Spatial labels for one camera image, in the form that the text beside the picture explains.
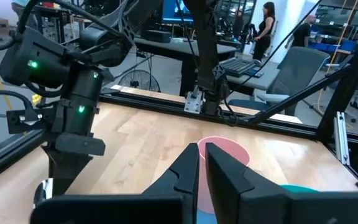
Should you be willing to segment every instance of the desk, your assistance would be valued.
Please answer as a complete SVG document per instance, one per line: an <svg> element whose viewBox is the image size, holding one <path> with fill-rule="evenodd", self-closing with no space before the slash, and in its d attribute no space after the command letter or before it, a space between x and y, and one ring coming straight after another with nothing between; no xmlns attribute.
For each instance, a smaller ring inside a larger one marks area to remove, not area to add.
<svg viewBox="0 0 358 224"><path fill-rule="evenodd" d="M235 47L237 50L239 50L242 45L242 43L239 41L230 41L230 40L224 40L224 39L218 40L218 44Z"/></svg>
<svg viewBox="0 0 358 224"><path fill-rule="evenodd" d="M184 101L163 93L122 90ZM106 153L84 168L68 194L141 193L190 142L206 136L237 141L250 154L249 167L275 183L321 191L358 190L356 178L319 142L105 103L100 104L93 132L103 139ZM0 174L0 224L28 222L35 189L47 174L48 159L41 148Z"/></svg>
<svg viewBox="0 0 358 224"><path fill-rule="evenodd" d="M181 85L180 85L180 96L185 96L189 91L194 90L196 81L193 55L188 42L182 43L159 43L149 41L141 38L135 38L135 43L140 51L152 53L155 55L161 55L168 58L181 60ZM195 55L198 57L198 46L197 41L191 43ZM237 49L234 47L228 47L223 45L217 45L218 48L218 59L223 61L234 56Z"/></svg>
<svg viewBox="0 0 358 224"><path fill-rule="evenodd" d="M269 86L273 83L273 81L276 79L279 70L272 69L270 71L266 71L266 69L263 69L262 72L264 72L264 75L262 75L260 78L251 78L250 80L248 80L246 83L244 83L241 86L239 92L252 96L254 89L266 91L269 88ZM238 85L246 81L248 78L249 78L248 75L242 75L239 78L230 75L227 76L230 89L236 88Z"/></svg>

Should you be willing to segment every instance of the computer screen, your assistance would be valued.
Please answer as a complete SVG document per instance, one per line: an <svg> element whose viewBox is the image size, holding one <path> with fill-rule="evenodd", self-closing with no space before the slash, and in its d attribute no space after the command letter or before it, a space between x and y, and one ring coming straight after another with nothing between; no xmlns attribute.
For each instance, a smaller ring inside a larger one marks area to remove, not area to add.
<svg viewBox="0 0 358 224"><path fill-rule="evenodd" d="M163 9L162 9L162 22L170 24L181 24L181 15L182 11L183 18L186 23L192 23L193 17L191 16L190 11L186 8L183 0L179 0L180 7L178 8L176 0L164 0Z"/></svg>

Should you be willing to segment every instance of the keyboard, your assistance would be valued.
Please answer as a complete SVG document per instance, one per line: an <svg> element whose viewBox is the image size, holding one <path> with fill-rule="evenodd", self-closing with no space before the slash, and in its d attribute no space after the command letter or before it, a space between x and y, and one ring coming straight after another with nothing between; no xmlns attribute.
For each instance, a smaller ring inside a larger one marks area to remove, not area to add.
<svg viewBox="0 0 358 224"><path fill-rule="evenodd" d="M256 71L259 69L260 63L255 60L243 60L239 58L230 58L220 63L225 70L226 75L233 77L241 77L243 75L253 76L255 78L261 77L264 73Z"/></svg>

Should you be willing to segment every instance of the wooden tabletop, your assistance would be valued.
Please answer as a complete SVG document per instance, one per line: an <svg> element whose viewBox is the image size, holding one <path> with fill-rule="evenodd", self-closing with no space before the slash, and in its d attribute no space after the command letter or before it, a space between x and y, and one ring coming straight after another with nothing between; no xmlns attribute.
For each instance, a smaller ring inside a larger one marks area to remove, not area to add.
<svg viewBox="0 0 358 224"><path fill-rule="evenodd" d="M146 94L177 99L163 93ZM277 184L321 191L357 190L356 178L319 142L107 103L100 108L93 132L105 142L106 153L85 167L68 194L141 193L189 143L208 136L238 142L250 155L249 167ZM37 148L0 174L0 224L28 222L35 189L47 172L47 156Z"/></svg>
<svg viewBox="0 0 358 224"><path fill-rule="evenodd" d="M169 94L165 94L165 93L157 93L157 92L153 92L153 91L140 90L140 89L135 89L135 88L123 87L123 86L119 86L119 85L115 85L111 88L116 89L116 90L121 90L122 92L125 92L125 93L134 93L134 94L138 94L138 95L152 96L152 97L158 98L158 99L172 100L172 101L177 101L177 102L181 102L181 103L185 102L185 98L182 96L169 95ZM224 104L221 104L221 107L223 110L228 111L227 107ZM242 113L242 114L255 115L259 112L254 109L241 108L238 106L231 106L231 108L233 109L234 112ZM275 114L272 116L272 119L277 119L280 121L288 121L288 122L298 123L298 124L302 123L302 121L299 120L299 118L294 117L294 116L287 116L284 114Z"/></svg>

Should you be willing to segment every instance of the black robotic arm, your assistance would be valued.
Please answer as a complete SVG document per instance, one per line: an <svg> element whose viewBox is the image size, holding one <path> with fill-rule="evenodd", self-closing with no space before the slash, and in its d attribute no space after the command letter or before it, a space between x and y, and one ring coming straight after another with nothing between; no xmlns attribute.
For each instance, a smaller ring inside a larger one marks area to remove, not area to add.
<svg viewBox="0 0 358 224"><path fill-rule="evenodd" d="M195 87L194 92L189 94L188 101L194 105L202 105L202 98L205 98L206 103L204 103L203 108L194 111L203 110L204 113L213 115L217 112L219 102L229 94L228 88L224 86L224 73L218 62L216 21L213 13L216 2L217 0L184 0L186 7L193 16L199 40L197 41L198 55L195 55L195 57L198 56L196 59L198 61L198 86ZM101 18L103 23L122 35L112 35L103 27L91 24L81 34L80 48L83 50L93 49L90 52L91 54L94 52L100 55L101 49L97 49L95 46L109 42L113 44L110 48L113 46L119 49L119 54L115 54L114 58L111 58L112 56L109 54L108 57L99 62L107 67L121 64L134 45L134 34L161 3L162 0L124 1L114 12Z"/></svg>

